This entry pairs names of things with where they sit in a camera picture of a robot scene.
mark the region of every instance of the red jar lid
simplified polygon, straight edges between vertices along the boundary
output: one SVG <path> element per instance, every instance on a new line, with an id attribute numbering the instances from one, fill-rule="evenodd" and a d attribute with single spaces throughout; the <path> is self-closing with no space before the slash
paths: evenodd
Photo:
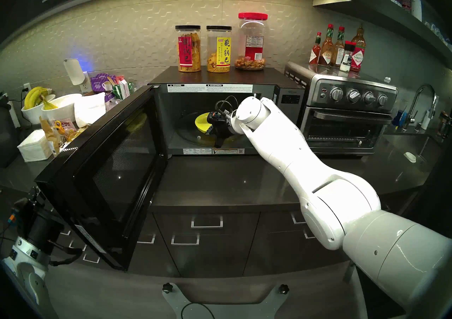
<path id="1" fill-rule="evenodd" d="M 266 20 L 268 18 L 269 15 L 264 13 L 239 13 L 239 19 Z"/>

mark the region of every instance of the tabasco bottle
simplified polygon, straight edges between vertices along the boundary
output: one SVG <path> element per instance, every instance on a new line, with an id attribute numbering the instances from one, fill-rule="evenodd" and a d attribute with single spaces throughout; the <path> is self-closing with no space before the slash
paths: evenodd
<path id="1" fill-rule="evenodd" d="M 311 56 L 309 57 L 309 65 L 317 65 L 319 62 L 320 55 L 320 38 L 322 37 L 322 32 L 317 32 L 316 43 L 311 49 Z"/>
<path id="2" fill-rule="evenodd" d="M 366 48 L 366 41 L 364 40 L 364 29 L 362 23 L 356 31 L 356 36 L 352 39 L 353 43 L 356 43 L 355 50 L 352 54 L 351 71 L 359 72 L 361 69 L 362 60 L 364 58 L 364 49 Z"/>
<path id="3" fill-rule="evenodd" d="M 340 67 L 340 63 L 344 57 L 344 32 L 345 28 L 343 26 L 339 27 L 338 40 L 334 45 L 333 57 L 331 59 L 331 65 L 333 67 Z"/>
<path id="4" fill-rule="evenodd" d="M 334 52 L 334 45 L 331 38 L 333 38 L 333 25 L 329 24 L 328 29 L 326 30 L 325 41 L 323 42 L 322 48 L 320 49 L 319 65 L 329 66 L 331 62 L 331 57 L 333 56 Z"/>

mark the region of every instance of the white bowl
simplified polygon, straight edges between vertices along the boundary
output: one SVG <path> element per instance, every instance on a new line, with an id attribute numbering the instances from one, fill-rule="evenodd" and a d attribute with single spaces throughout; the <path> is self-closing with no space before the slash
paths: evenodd
<path id="1" fill-rule="evenodd" d="M 46 96 L 46 100 L 50 101 L 55 99 L 55 94 L 50 94 Z M 33 108 L 25 110 L 25 106 L 22 108 L 23 117 L 31 122 L 31 124 L 39 124 L 39 116 L 42 116 L 42 109 L 44 104 L 39 104 Z"/>
<path id="2" fill-rule="evenodd" d="M 74 102 L 81 97 L 81 94 L 68 94 L 52 100 L 50 103 L 58 106 L 58 108 L 52 110 L 42 109 L 42 117 L 49 121 L 64 120 L 65 118 L 69 118 L 72 123 L 75 124 L 76 115 L 74 114 Z"/>

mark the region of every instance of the yellow bowl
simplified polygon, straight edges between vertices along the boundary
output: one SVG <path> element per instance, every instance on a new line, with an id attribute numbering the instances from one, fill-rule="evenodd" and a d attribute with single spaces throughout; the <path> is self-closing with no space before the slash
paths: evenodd
<path id="1" fill-rule="evenodd" d="M 208 112 L 203 113 L 202 115 L 199 115 L 195 119 L 195 125 L 199 129 L 200 132 L 206 134 L 208 129 L 210 128 L 211 124 L 207 122 L 207 116 L 209 115 Z"/>

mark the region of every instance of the snack jar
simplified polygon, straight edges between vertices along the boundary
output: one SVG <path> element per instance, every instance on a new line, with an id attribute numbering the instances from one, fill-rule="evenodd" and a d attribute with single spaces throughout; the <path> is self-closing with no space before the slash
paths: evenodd
<path id="1" fill-rule="evenodd" d="M 239 13 L 239 56 L 235 66 L 242 70 L 263 70 L 265 58 L 263 47 L 265 42 L 266 20 L 264 13 Z"/>
<path id="2" fill-rule="evenodd" d="M 176 31 L 179 71 L 201 71 L 201 26 L 178 25 Z"/>
<path id="3" fill-rule="evenodd" d="M 207 71 L 223 73 L 231 69 L 231 26 L 206 26 Z"/>

